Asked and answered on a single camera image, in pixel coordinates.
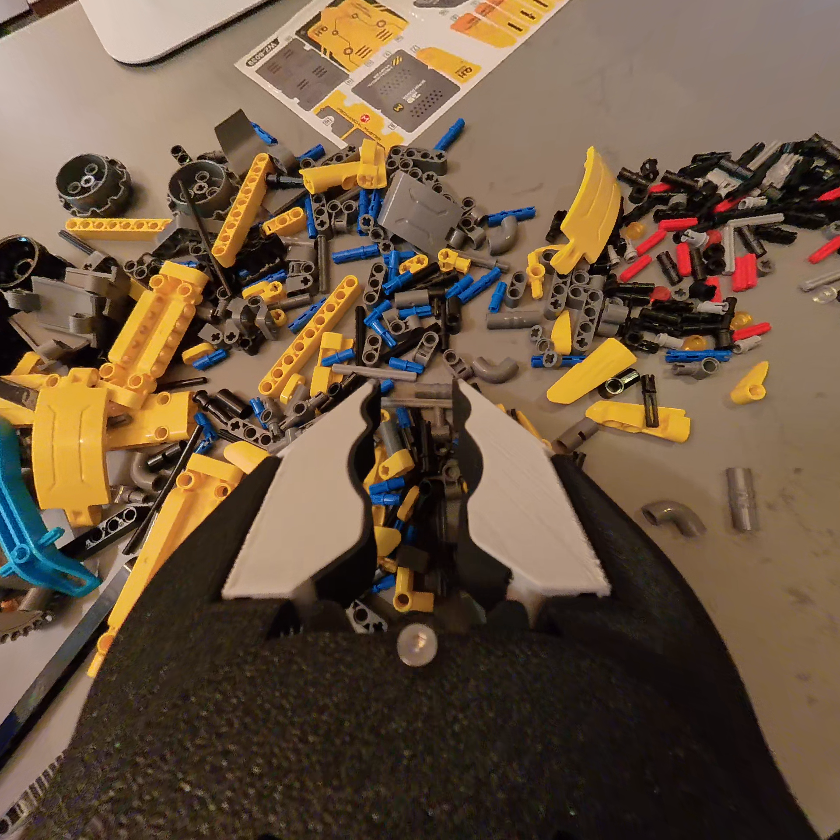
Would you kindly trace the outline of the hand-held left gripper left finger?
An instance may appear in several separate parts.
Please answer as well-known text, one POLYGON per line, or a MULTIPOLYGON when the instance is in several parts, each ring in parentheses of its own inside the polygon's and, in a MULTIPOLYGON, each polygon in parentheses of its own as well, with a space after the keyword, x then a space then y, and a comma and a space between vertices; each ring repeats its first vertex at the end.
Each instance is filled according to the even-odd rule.
POLYGON ((372 503, 381 389, 359 386, 285 449, 224 583, 225 600, 349 607, 376 570, 372 503))

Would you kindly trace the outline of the pile of mixed building pieces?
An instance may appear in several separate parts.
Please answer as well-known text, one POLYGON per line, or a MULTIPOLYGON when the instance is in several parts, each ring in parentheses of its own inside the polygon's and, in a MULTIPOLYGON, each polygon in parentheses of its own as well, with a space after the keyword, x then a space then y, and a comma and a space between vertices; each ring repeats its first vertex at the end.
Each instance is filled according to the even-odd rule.
MULTIPOLYGON (((194 216, 192 236, 211 237, 203 239, 199 262, 170 261, 201 270, 208 282, 171 363, 142 406, 120 406, 108 396, 104 447, 112 501, 99 524, 73 528, 63 510, 42 509, 32 469, 40 390, 51 376, 83 368, 49 372, 49 357, 38 351, 40 368, 18 367, 2 378, 2 418, 15 429, 24 483, 46 528, 64 531, 57 549, 89 570, 88 557, 108 536, 138 537, 140 549, 122 589, 97 602, 107 629, 95 640, 90 676, 100 673, 113 643, 125 637, 122 627, 132 609, 183 546, 190 560, 210 561, 221 557, 222 537, 233 538, 222 595, 280 458, 299 436, 362 384, 380 386, 382 396, 382 375, 414 382, 425 372, 442 323, 433 320, 435 305, 402 306, 385 316, 395 293, 410 286, 427 291, 437 281, 446 287, 440 292, 445 314, 450 298, 467 302, 474 291, 496 284, 498 266, 477 283, 459 276, 456 255, 440 268, 427 260, 433 252, 394 249, 393 235, 375 222, 394 175, 411 176, 396 159, 395 152, 365 140, 322 165, 308 163, 302 178, 294 179, 259 154, 245 175, 236 175, 238 194, 222 222, 200 217, 184 193, 194 216)), ((228 168, 223 157, 200 160, 228 168)), ((2 292, 3 305, 14 314, 45 314, 49 327, 76 334, 100 353, 112 339, 110 351, 164 263, 153 255, 158 271, 135 296, 131 276, 121 276, 116 266, 110 272, 87 266, 68 268, 64 280, 34 277, 31 291, 2 292)), ((106 391, 99 369, 88 370, 106 391)), ((386 405, 374 432, 374 467, 363 480, 372 503, 375 572, 381 561, 393 560, 394 607, 431 613, 435 592, 408 585, 424 571, 400 566, 396 552, 411 516, 397 513, 397 527, 387 528, 386 509, 414 499, 403 479, 426 471, 427 454, 436 466, 437 443, 430 437, 423 449, 418 429, 403 447, 396 420, 386 405)))

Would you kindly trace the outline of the grey elbow connector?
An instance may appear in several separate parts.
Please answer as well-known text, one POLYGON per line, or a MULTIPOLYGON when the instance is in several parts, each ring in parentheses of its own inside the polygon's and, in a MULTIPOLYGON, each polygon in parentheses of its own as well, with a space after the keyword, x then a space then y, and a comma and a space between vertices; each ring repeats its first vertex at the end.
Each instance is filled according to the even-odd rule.
POLYGON ((657 500, 641 508, 644 519, 652 526, 672 526, 688 539, 703 536, 707 528, 699 516, 687 505, 674 500, 657 500))

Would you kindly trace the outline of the flat yellow wing panel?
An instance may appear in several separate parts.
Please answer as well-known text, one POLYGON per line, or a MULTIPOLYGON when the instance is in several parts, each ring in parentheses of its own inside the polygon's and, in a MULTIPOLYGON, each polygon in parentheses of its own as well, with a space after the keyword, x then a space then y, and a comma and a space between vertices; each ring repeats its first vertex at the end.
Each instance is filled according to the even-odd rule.
POLYGON ((645 434, 672 443, 683 444, 690 435, 690 418, 683 409, 660 406, 658 425, 646 426, 643 405, 599 401, 585 412, 585 416, 596 424, 611 427, 629 434, 645 434))

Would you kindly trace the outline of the long yellow wedge panel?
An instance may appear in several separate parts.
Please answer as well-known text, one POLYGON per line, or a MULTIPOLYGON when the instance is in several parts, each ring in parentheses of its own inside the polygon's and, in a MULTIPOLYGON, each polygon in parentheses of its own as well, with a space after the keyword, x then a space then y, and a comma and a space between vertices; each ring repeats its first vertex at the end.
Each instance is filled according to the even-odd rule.
POLYGON ((633 367, 637 357, 617 339, 606 339, 585 359, 572 366, 546 392, 550 403, 569 405, 607 380, 633 367))

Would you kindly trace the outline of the large yellow arched panel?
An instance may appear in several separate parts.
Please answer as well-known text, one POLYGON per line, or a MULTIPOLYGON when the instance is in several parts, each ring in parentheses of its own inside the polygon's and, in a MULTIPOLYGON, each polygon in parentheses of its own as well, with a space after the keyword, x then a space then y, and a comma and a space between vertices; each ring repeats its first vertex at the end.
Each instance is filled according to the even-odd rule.
POLYGON ((104 441, 108 395, 97 373, 51 376, 40 390, 31 459, 38 505, 60 509, 73 528, 99 524, 112 501, 104 441))

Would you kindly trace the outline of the heap of black red pins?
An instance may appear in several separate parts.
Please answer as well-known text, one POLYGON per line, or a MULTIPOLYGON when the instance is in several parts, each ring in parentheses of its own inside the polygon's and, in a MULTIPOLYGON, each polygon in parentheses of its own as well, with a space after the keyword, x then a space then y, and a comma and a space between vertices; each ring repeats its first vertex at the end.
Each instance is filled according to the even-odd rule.
POLYGON ((739 298, 775 273, 770 247, 800 234, 820 235, 805 266, 822 268, 800 290, 838 303, 838 143, 813 133, 699 152, 677 169, 649 157, 617 180, 627 195, 598 264, 610 270, 598 321, 606 337, 693 365, 755 348, 770 325, 753 325, 739 298))

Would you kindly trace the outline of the small yellow cone piece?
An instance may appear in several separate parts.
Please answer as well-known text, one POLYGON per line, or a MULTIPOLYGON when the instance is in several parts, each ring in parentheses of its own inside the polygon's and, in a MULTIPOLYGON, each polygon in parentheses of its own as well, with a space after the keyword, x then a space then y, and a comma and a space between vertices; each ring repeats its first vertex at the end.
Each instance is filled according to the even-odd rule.
POLYGON ((764 399, 767 394, 765 380, 769 373, 770 363, 763 360, 741 378, 729 394, 730 401, 736 406, 745 406, 764 399))

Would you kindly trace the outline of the yellow ribbed curved panel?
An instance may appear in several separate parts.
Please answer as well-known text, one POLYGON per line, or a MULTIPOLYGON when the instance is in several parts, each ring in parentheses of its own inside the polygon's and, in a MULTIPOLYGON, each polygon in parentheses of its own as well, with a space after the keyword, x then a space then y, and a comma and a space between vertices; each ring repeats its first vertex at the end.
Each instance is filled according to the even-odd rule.
POLYGON ((622 198, 615 175, 595 147, 590 147, 581 187, 561 225, 569 241, 550 261, 556 274, 570 274, 581 259, 590 264, 597 261, 613 233, 622 198))

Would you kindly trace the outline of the dark grey flat panel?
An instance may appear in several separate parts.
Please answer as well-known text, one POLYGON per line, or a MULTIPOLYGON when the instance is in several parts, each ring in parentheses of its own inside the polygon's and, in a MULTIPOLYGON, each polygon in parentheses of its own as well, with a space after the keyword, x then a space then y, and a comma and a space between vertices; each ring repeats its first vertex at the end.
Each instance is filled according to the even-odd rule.
POLYGON ((461 215, 460 202, 399 171, 392 178, 378 221, 388 234, 428 254, 447 246, 461 215))

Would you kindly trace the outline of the dark grey curved panel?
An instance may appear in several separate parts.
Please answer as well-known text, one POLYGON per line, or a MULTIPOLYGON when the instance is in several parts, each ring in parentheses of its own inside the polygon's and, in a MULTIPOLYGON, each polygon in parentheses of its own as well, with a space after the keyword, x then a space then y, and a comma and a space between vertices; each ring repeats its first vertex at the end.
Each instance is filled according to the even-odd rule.
POLYGON ((215 134, 227 158, 228 168, 239 176, 248 172, 259 154, 268 154, 287 173, 295 172, 299 167, 297 156, 279 141, 268 143, 264 135, 255 130, 242 109, 219 123, 215 127, 215 134))

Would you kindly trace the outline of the yellow grey sticker sheet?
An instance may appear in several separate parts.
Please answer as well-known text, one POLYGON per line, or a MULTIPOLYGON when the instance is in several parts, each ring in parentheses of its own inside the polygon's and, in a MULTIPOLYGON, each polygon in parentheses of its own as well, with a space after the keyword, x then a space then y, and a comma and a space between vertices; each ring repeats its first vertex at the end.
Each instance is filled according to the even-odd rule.
POLYGON ((309 2, 236 67, 339 147, 409 144, 563 1, 309 2))

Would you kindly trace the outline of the white book stand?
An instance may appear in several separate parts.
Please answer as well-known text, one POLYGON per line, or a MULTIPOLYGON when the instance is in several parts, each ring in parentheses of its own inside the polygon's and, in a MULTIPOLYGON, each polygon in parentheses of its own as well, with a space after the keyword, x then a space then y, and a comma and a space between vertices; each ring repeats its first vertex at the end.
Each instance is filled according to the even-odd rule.
POLYGON ((144 66, 213 34, 267 1, 81 1, 101 46, 117 62, 144 66))

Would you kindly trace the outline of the yellow block frame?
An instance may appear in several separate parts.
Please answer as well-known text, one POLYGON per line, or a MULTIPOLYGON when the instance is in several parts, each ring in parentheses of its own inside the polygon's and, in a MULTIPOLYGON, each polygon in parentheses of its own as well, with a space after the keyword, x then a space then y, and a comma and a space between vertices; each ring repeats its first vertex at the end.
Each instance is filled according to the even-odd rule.
POLYGON ((137 301, 99 370, 112 403, 140 408, 172 362, 208 276, 199 269, 165 261, 137 301))

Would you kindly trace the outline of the blue plastic frame piece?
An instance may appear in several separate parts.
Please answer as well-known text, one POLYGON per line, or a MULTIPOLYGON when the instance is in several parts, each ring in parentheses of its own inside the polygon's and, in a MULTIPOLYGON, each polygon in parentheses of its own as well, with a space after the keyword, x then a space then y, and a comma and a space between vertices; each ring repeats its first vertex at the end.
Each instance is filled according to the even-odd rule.
POLYGON ((16 575, 33 586, 73 597, 87 595, 100 579, 56 547, 64 533, 48 530, 23 479, 18 436, 1 420, 1 544, 6 558, 2 576, 16 575))

